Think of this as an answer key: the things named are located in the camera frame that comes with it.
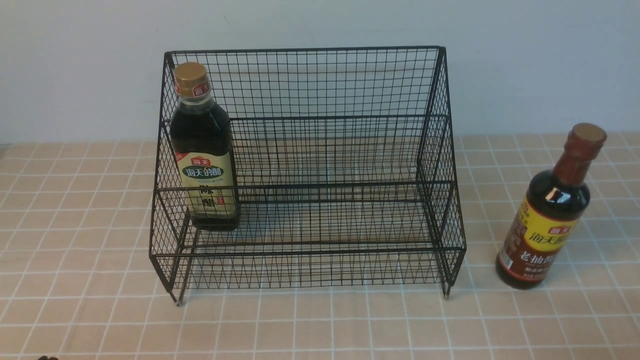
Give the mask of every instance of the metal wire shelf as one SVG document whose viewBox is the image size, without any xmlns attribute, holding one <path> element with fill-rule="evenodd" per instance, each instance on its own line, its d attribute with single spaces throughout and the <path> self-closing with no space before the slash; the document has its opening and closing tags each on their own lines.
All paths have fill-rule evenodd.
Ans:
<svg viewBox="0 0 640 360">
<path fill-rule="evenodd" d="M 191 226 L 168 137 L 173 69 L 197 61 L 232 119 L 240 226 Z M 164 55 L 149 256 L 187 288 L 439 282 L 466 251 L 444 47 Z"/>
</svg>

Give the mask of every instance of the bottle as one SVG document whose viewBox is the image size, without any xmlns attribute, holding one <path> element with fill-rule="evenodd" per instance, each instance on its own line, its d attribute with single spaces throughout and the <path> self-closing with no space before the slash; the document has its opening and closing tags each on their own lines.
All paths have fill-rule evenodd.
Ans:
<svg viewBox="0 0 640 360">
<path fill-rule="evenodd" d="M 591 196 L 584 178 L 607 139 L 598 126 L 573 127 L 553 170 L 533 177 L 525 199 L 495 259 L 498 276 L 516 289 L 544 280 Z"/>
<path fill-rule="evenodd" d="M 169 137 L 191 223 L 204 231 L 232 231 L 240 223 L 235 186 L 233 138 L 227 112 L 211 97 L 207 69 L 199 63 L 180 64 L 173 72 L 180 102 L 171 119 Z"/>
</svg>

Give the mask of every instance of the wire mesh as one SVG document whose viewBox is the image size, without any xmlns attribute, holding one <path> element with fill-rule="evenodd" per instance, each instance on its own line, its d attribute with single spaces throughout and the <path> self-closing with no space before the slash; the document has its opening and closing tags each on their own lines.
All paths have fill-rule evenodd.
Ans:
<svg viewBox="0 0 640 360">
<path fill-rule="evenodd" d="M 232 119 L 241 223 L 191 226 L 172 71 L 209 70 Z M 150 257 L 165 288 L 455 283 L 462 228 L 443 47 L 165 54 Z"/>
</svg>

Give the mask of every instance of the spice rack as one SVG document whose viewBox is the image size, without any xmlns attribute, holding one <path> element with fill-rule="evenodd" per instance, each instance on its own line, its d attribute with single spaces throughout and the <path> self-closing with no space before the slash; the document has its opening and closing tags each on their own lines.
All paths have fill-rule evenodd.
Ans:
<svg viewBox="0 0 640 360">
<path fill-rule="evenodd" d="M 242 218 L 195 229 L 168 137 L 173 70 L 208 68 L 232 119 Z M 454 285 L 466 251 L 444 47 L 164 54 L 149 256 L 188 288 Z"/>
</svg>

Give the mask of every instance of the dark liquid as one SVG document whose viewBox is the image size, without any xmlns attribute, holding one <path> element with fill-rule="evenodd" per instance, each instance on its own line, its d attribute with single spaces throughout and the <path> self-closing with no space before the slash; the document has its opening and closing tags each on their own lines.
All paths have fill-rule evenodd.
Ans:
<svg viewBox="0 0 640 360">
<path fill-rule="evenodd" d="M 177 152 L 202 152 L 215 156 L 229 153 L 234 184 L 236 163 L 234 162 L 233 137 L 229 115 L 213 99 L 205 104 L 187 105 L 180 103 L 171 119 L 169 130 L 173 150 Z M 240 223 L 240 203 L 238 192 L 236 213 L 231 218 L 196 217 L 191 214 L 191 223 L 204 231 L 232 231 Z"/>
<path fill-rule="evenodd" d="M 531 179 L 527 190 L 527 199 L 538 213 L 558 220 L 575 220 L 589 205 L 591 194 L 584 184 L 577 186 L 566 185 L 553 174 L 546 170 L 538 173 Z M 523 281 L 509 274 L 500 262 L 499 256 L 495 259 L 495 269 L 500 279 L 512 288 L 526 290 L 535 288 L 540 281 Z"/>
</svg>

